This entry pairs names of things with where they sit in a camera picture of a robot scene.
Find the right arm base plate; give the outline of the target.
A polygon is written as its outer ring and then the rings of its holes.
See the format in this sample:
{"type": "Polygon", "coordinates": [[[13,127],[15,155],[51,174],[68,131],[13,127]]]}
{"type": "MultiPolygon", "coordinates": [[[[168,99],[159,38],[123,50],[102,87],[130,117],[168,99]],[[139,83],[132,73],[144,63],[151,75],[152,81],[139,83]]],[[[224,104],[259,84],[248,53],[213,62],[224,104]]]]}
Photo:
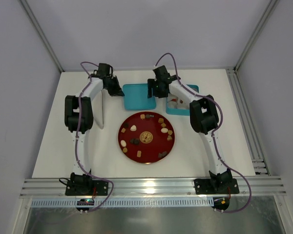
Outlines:
{"type": "Polygon", "coordinates": [[[212,184],[211,179],[195,179],[195,193],[197,195],[212,195],[212,194],[239,194],[239,187],[236,179],[232,179],[228,183],[212,184]]]}

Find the metal serving tongs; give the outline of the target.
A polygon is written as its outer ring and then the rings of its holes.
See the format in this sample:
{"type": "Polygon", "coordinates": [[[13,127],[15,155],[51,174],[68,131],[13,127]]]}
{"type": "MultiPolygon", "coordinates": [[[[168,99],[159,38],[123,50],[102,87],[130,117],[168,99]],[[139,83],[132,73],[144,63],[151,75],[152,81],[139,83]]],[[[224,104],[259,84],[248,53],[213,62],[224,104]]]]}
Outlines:
{"type": "Polygon", "coordinates": [[[104,93],[100,91],[94,98],[93,101],[93,113],[94,113],[94,120],[97,126],[103,130],[104,129],[104,93]]]}

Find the teal tin lid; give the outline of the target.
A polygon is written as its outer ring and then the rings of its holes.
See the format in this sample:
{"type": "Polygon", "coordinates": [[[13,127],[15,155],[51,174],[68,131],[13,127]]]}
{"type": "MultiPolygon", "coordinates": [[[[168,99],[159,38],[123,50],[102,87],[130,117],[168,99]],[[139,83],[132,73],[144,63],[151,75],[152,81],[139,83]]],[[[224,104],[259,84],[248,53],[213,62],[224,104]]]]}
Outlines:
{"type": "Polygon", "coordinates": [[[124,107],[129,111],[153,110],[156,108],[154,97],[148,98],[146,83],[123,85],[124,107]]]}

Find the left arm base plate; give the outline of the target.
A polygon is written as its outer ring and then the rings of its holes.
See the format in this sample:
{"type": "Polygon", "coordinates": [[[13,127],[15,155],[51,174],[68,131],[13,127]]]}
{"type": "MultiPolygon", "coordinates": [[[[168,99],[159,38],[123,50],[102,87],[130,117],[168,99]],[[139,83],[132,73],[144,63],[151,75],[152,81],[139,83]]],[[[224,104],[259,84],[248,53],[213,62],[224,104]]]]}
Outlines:
{"type": "Polygon", "coordinates": [[[102,180],[92,180],[86,182],[68,181],[65,189],[66,196],[107,196],[107,192],[108,184],[102,180]]]}

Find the red round plate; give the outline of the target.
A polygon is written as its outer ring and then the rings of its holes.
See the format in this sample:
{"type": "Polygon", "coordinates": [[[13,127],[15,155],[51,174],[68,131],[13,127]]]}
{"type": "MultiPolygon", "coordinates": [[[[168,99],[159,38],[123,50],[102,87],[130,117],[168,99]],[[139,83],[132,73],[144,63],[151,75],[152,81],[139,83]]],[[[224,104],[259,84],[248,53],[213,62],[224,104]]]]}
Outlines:
{"type": "Polygon", "coordinates": [[[132,114],[122,122],[118,131],[118,144],[123,154],[141,164],[152,164],[163,160],[172,151],[174,143],[175,130],[172,124],[166,117],[156,112],[143,111],[132,114]],[[141,119],[141,114],[154,115],[154,117],[141,119]],[[172,140],[167,141],[168,133],[161,132],[159,118],[164,119],[165,128],[173,131],[172,140]],[[136,131],[130,130],[132,125],[136,125],[136,131]],[[121,140],[126,142],[126,147],[121,146],[121,140]]]}

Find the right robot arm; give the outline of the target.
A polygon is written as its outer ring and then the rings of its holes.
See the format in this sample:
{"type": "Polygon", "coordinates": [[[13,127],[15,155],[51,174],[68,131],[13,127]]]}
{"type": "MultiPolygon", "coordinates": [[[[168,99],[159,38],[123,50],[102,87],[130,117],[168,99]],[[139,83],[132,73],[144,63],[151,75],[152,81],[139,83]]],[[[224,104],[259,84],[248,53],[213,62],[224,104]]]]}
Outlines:
{"type": "Polygon", "coordinates": [[[178,75],[171,75],[166,67],[153,69],[155,78],[147,80],[148,97],[167,98],[169,94],[178,97],[189,106],[190,125],[199,134],[209,160],[209,176],[198,188],[207,186],[207,191],[215,194],[228,193],[233,183],[231,169],[226,166],[217,146],[219,128],[216,103],[211,95],[201,95],[181,82],[178,75]]]}

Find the aluminium rail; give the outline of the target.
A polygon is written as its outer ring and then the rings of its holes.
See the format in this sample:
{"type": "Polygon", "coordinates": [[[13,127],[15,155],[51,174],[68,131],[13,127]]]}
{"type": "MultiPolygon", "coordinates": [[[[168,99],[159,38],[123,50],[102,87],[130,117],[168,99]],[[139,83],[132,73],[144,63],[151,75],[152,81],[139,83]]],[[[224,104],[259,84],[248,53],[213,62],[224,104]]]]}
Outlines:
{"type": "MultiPolygon", "coordinates": [[[[249,176],[247,181],[237,177],[234,188],[239,196],[286,195],[286,189],[278,176],[249,176]]],[[[169,178],[112,178],[114,185],[108,190],[113,196],[196,196],[199,190],[203,195],[207,189],[195,182],[193,177],[169,178]]],[[[21,188],[20,197],[57,197],[65,194],[66,186],[56,178],[27,179],[21,188]]]]}

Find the white round chocolate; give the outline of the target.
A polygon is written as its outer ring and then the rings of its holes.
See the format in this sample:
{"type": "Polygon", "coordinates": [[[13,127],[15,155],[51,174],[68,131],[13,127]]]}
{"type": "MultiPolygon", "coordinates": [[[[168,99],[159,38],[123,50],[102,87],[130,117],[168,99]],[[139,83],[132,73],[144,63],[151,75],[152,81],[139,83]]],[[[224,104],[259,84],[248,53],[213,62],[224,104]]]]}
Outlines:
{"type": "Polygon", "coordinates": [[[124,140],[121,140],[120,144],[121,144],[122,147],[126,147],[126,142],[124,140]]]}

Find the teal tin box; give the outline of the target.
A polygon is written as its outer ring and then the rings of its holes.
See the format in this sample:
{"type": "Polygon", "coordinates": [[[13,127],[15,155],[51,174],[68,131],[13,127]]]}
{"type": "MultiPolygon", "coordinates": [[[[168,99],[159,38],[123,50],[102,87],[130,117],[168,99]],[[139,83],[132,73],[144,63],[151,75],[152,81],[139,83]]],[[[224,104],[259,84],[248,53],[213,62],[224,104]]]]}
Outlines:
{"type": "Polygon", "coordinates": [[[189,104],[198,98],[193,95],[199,93],[197,85],[180,85],[178,81],[173,81],[169,85],[169,91],[166,100],[166,113],[169,115],[189,116],[189,104]]]}

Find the white oval swirl chocolate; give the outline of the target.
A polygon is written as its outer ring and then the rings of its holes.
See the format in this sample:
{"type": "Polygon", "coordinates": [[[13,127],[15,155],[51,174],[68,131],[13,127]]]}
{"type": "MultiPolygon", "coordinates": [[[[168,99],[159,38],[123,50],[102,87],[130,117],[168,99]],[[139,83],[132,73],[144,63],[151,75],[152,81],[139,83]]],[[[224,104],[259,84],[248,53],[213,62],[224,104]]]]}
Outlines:
{"type": "Polygon", "coordinates": [[[161,132],[162,132],[162,133],[167,133],[167,132],[168,132],[168,129],[167,129],[167,128],[162,128],[162,129],[161,129],[161,132]]]}

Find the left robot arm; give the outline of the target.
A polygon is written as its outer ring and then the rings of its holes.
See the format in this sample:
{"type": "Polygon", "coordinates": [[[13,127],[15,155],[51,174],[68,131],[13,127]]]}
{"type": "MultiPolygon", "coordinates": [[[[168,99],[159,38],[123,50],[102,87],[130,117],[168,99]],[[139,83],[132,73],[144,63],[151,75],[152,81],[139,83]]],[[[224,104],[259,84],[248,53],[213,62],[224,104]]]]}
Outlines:
{"type": "Polygon", "coordinates": [[[113,67],[106,63],[98,65],[84,61],[85,64],[96,66],[93,73],[86,71],[88,75],[87,85],[75,95],[67,95],[64,100],[64,124],[73,138],[74,166],[70,179],[66,184],[67,196],[88,195],[107,196],[108,186],[112,182],[91,174],[91,165],[88,153],[88,137],[94,123],[92,101],[107,90],[111,97],[123,97],[124,93],[119,81],[113,75],[113,67]]]}

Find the white shell chocolate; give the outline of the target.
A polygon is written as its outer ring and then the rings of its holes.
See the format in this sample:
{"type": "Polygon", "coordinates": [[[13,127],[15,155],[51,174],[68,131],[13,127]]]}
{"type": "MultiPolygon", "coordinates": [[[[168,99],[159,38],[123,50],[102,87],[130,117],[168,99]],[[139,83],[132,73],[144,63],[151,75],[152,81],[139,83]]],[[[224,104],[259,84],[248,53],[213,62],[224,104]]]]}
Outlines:
{"type": "Polygon", "coordinates": [[[136,130],[137,130],[136,125],[132,125],[131,128],[130,128],[130,130],[131,130],[131,131],[136,131],[136,130]]]}

